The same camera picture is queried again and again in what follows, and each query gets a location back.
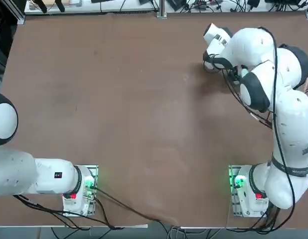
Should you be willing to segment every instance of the brown table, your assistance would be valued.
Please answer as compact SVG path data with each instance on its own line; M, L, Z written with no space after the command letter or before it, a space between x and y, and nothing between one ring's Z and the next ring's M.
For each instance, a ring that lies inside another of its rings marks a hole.
M29 17L17 28L3 81L19 113L8 145L98 164L103 189L164 222L226 226L228 165L270 159L272 133L234 100L220 75L203 71L202 35L211 22L233 32L262 25L278 44L308 54L303 13ZM59 195L31 198L62 208ZM147 222L101 200L116 225ZM228 226L251 223L230 214ZM0 225L59 224L0 197ZM287 226L308 228L308 191Z

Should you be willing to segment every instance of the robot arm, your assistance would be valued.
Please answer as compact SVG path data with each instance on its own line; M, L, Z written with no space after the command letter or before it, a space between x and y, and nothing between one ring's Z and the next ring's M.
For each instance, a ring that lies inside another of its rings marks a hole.
M254 67L243 74L241 70L240 97L252 109L272 111L275 49L271 35L261 28L245 28L230 38L227 32L210 24L204 39L208 43L203 55L205 67L225 70L242 65ZM308 77L308 57L299 48L287 45L277 49L277 57L276 125L298 201L308 188L308 97L294 89ZM268 200L282 209L293 205L275 134L273 138L270 163L244 165L239 171L239 178L244 180L236 186L243 216L259 217Z
M11 101L0 94L0 196L62 194L63 209L88 215L95 179L86 166L63 159L34 158L2 146L16 133L18 114Z

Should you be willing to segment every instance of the power cord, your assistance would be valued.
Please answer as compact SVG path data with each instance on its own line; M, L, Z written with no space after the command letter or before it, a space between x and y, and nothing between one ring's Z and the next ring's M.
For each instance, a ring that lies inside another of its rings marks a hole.
M277 131L277 115L276 115L276 91L277 91L276 85L277 85L277 74L278 74L277 44L276 44L276 40L275 40L273 34L269 30L267 30L264 27L259 27L259 28L264 30L264 31L266 31L268 34L270 34L270 36L272 37L273 42L274 42L274 51L275 51L275 74L274 74L274 92L273 92L273 123L274 123L274 132L275 132L275 136L276 136L276 140L277 140L277 145L278 145L279 153L280 153L280 156L282 158L282 162L283 162L283 165L284 165L285 173L286 173L286 176L287 176L287 179L288 179L288 182L289 182L289 185L290 185L290 189L291 189L291 192L292 192L292 196L293 196L292 210L290 211L288 217L280 225L278 225L276 228L270 230L271 232L274 232L274 231L278 230L279 228L281 228L292 217L292 215L294 213L294 210L295 210L295 206L296 206L296 199L295 199L294 187L293 187L292 181L290 179L290 176L289 176L289 173L288 173L288 170L287 170L287 165L286 165L286 162L285 162L282 146L280 144L279 136L278 136L278 131Z
M227 85L227 87L229 88L230 92L232 93L232 95L235 97L235 99L240 103L240 105L242 107L245 108L245 110L251 115L253 116L255 119L258 120L259 123L263 124L264 126L268 127L268 128L272 128L271 123L268 121L268 118L264 118L261 115L259 115L258 113L254 112L253 110L251 110L249 107L247 107L242 100L240 99L237 91L235 90L234 86L232 85L231 81L227 79L227 77L224 74L224 71L221 71L223 74L223 78L225 80L225 83Z
M103 237L105 237L110 231L112 231L111 229L109 229L106 233L104 233L102 236L100 236L98 239L102 239Z
M122 5L121 5L121 7L120 7L120 11L119 11L119 12L122 11L122 8L123 8L123 5L124 5L125 1L126 1L126 0L123 1Z
M103 195L107 196L108 198L110 198L111 200L113 200L114 202L116 202L117 204L119 204L121 207L126 208L126 209L128 209L129 211L131 211L131 212L133 212L133 213L135 213L135 214L137 214L137 215L139 215L139 216L141 216L141 217L143 217L143 218L145 218L145 219L147 219L147 220L150 220L150 221L153 221L153 222L158 222L159 224L161 224L161 226L164 228L166 234L168 235L168 231L167 231L167 229L165 228L164 224L161 222L161 220L156 219L156 218L149 217L149 216L147 216L147 215L145 215L145 214L143 214L143 213L140 213L140 212L136 211L135 209L133 209L133 208L127 206L126 204L120 202L118 199L112 197L110 194L106 193L105 191L103 191L103 190L101 190L101 189L99 189L99 188L97 188L97 187L95 187L95 186L91 186L90 188L99 191L99 192L102 193Z
M38 203L32 202L30 199L28 199L27 197L25 197L23 195L14 195L14 197L16 199L18 199L19 201L21 201L24 205L26 205L29 208L32 208L32 209L35 209L35 210L38 210L38 211L42 211L42 212L50 213L55 218L60 220L64 225L66 225L67 227L72 228L72 229L79 229L81 231L88 231L89 230L89 229L77 226L73 222L72 219L70 219L69 217L63 215L64 213L80 216L80 217L83 217L83 218L86 218L86 219L89 219L89 220L92 220L92 221L95 221L95 222L99 222L99 223L102 223L104 225L107 225L108 227L113 228L112 225L110 225L107 222L104 222L102 220L98 220L98 219L95 219L95 218L87 217L87 216L84 216L84 215L81 215L81 214L78 214L78 213L73 213L73 212L68 212L68 211L63 211L63 210L53 210L53 209L46 208L46 207L44 207L44 206L42 206L42 205L40 205ZM64 218L64 219L68 220L73 226L69 225L67 222L65 222L61 218ZM113 228L113 230L121 230L121 229L123 229L123 228L115 228L115 227Z
M56 238L56 239L60 239L60 238L57 236L57 234L55 233L54 229L51 228L51 230L52 230L52 233L54 234L55 238ZM77 230L71 232L69 235L67 235L67 236L64 237L63 239L67 239L68 237L72 236L73 234L75 234L75 233L78 232L78 231L79 231L79 229L77 229Z

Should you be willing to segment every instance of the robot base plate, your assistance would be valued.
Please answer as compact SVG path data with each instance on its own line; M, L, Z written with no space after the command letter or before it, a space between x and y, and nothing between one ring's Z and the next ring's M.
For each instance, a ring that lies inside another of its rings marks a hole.
M91 175L84 176L84 173L82 173L82 189L79 190L79 193L77 194L77 197L74 199L63 199L63 210L64 211L70 211L73 213L79 213L84 216L92 216L95 214L95 200L94 196L96 196L96 190L93 189L84 189L84 185L86 183L91 183L91 180L93 181L93 186L97 187L98 183L98 172L99 172L99 166L98 165L77 165L80 168L87 168ZM72 205L81 203L82 204L82 210L73 210ZM79 217L77 215L73 214L67 214L64 213L63 215L67 217Z
M230 191L231 191L231 204L233 207L233 214L236 217L261 217L263 215L262 212L252 212L250 210L250 213L246 214L246 212L243 212L241 207L241 200L246 200L245 198L242 198L240 200L239 194L237 192L237 189L234 187L234 179L239 173L239 170L241 169L242 165L229 165L228 166L228 173L229 173L229 182L230 182Z

